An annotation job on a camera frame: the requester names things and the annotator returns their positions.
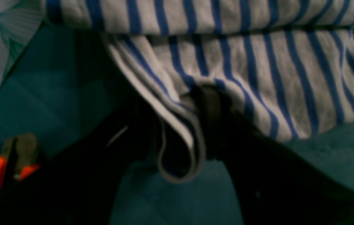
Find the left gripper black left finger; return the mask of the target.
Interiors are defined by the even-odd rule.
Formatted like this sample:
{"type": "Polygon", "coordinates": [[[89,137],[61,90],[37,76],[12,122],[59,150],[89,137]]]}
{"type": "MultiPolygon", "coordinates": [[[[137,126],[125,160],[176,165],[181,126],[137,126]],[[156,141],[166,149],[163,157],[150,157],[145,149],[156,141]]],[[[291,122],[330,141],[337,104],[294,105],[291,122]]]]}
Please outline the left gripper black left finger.
{"type": "Polygon", "coordinates": [[[151,142],[157,117],[139,97],[87,136],[0,191],[0,225],[107,225],[121,179],[151,142]]]}

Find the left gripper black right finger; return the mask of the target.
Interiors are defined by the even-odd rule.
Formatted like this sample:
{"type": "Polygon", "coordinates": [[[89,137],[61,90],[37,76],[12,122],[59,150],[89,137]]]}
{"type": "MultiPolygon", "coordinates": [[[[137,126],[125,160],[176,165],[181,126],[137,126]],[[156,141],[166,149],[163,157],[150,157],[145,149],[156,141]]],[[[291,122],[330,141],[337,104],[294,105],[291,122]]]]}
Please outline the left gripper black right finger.
{"type": "Polygon", "coordinates": [[[208,160],[232,179],[246,225],[354,225],[354,191],[264,136],[213,87],[193,88],[208,160]]]}

